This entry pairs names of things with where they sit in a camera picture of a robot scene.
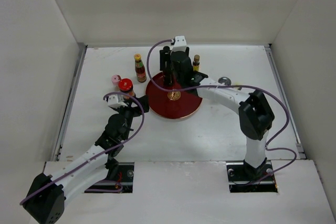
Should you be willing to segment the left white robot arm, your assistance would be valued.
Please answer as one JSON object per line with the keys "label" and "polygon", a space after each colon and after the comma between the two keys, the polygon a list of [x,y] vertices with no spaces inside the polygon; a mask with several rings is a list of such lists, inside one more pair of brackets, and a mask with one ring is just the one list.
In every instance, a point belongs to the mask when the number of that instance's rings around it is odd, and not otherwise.
{"label": "left white robot arm", "polygon": [[119,163],[115,157],[138,131],[132,129],[135,117],[149,111],[149,98],[110,94],[109,105],[115,111],[108,119],[101,136],[80,157],[50,175],[37,175],[20,205],[38,223],[56,223],[66,206],[78,195],[102,180],[113,181]]}

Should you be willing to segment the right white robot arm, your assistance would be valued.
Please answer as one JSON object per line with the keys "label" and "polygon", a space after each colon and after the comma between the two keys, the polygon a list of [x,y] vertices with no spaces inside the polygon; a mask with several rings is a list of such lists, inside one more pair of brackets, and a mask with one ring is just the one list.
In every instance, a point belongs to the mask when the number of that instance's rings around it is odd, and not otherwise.
{"label": "right white robot arm", "polygon": [[169,46],[163,47],[160,50],[160,70],[177,82],[181,92],[217,102],[238,115],[240,130],[246,136],[243,172],[248,179],[257,179],[267,161],[266,140],[275,119],[265,95],[259,90],[244,93],[225,88],[208,75],[194,71],[188,51],[188,47],[185,51],[172,51]]}

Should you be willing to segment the small yellow label bottle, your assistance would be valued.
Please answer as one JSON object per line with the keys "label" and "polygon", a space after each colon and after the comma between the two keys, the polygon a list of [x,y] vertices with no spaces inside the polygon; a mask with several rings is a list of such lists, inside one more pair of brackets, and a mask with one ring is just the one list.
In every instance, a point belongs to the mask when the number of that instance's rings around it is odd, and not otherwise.
{"label": "small yellow label bottle", "polygon": [[194,71],[199,71],[200,68],[200,55],[195,55],[193,59],[193,70]]}

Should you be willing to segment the tall dark soy bottle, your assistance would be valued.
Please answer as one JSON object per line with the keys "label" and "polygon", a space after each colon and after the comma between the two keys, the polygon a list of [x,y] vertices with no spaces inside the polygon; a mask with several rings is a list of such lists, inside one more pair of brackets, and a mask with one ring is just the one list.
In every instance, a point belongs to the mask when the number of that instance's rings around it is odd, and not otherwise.
{"label": "tall dark soy bottle", "polygon": [[171,87],[174,84],[174,75],[173,75],[173,68],[171,65],[170,60],[170,47],[164,46],[163,47],[163,84],[166,87]]}

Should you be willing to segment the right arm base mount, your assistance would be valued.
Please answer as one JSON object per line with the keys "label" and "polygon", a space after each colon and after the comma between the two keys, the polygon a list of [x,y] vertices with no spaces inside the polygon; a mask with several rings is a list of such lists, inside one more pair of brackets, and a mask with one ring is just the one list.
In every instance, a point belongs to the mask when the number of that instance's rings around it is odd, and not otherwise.
{"label": "right arm base mount", "polygon": [[231,193],[277,193],[278,187],[271,161],[257,173],[249,172],[244,162],[226,163],[229,191]]}

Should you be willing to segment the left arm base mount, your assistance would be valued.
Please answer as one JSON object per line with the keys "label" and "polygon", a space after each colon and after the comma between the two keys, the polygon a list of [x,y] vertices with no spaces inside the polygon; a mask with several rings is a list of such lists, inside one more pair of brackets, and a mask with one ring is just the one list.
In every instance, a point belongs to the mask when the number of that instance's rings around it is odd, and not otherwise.
{"label": "left arm base mount", "polygon": [[89,187],[85,193],[132,193],[135,163],[120,163],[114,159],[108,168],[106,178]]}

